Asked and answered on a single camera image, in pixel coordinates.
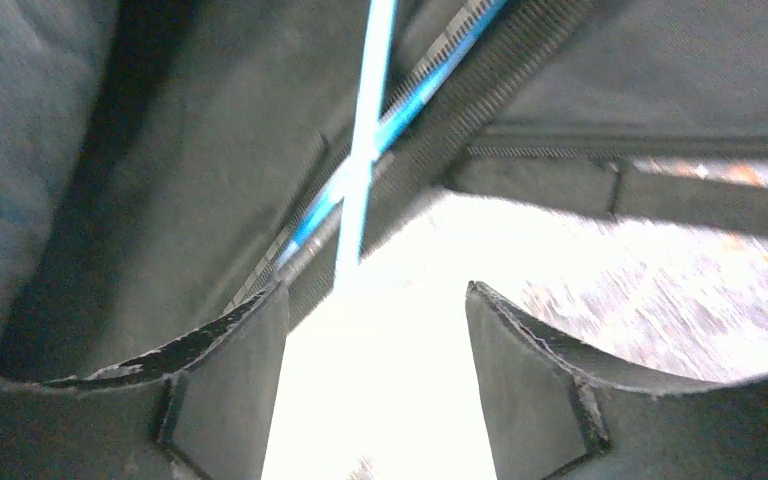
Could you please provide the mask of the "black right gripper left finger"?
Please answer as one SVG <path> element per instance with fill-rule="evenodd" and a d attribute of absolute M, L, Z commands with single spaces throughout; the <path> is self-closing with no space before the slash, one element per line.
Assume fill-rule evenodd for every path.
<path fill-rule="evenodd" d="M 288 334 L 272 284 L 87 378 L 0 378 L 0 479 L 258 479 Z"/>

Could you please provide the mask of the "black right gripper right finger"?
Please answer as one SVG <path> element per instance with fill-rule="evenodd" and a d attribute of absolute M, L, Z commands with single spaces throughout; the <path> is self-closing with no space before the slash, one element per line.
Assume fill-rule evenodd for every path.
<path fill-rule="evenodd" d="M 485 283 L 465 311 L 500 479 L 768 479 L 768 374 L 690 379 L 599 350 Z"/>

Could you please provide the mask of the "blue Sport racket cover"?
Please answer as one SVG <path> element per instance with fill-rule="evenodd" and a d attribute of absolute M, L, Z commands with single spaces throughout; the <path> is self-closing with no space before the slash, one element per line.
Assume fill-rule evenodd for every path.
<path fill-rule="evenodd" d="M 0 1 L 0 376 L 137 355 L 279 275 L 299 322 L 331 227 L 278 256 L 349 149 L 365 1 Z M 768 1 L 507 1 L 377 167 L 364 244 L 441 183 L 768 237 L 768 194 L 623 180 L 768 159 Z"/>

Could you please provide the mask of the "racket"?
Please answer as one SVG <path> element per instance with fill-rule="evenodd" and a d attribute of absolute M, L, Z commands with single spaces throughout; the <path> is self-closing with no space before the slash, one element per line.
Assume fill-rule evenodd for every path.
<path fill-rule="evenodd" d="M 375 164 L 440 89 L 503 5 L 501 1 L 466 2 L 456 12 L 454 23 L 443 31 L 441 53 L 433 54 L 416 82 L 388 105 L 386 83 L 398 4 L 371 2 L 348 152 L 296 224 L 279 239 L 270 258 L 270 279 L 289 281 L 293 262 L 337 207 L 344 210 L 339 225 L 337 272 L 348 275 L 357 268 Z"/>

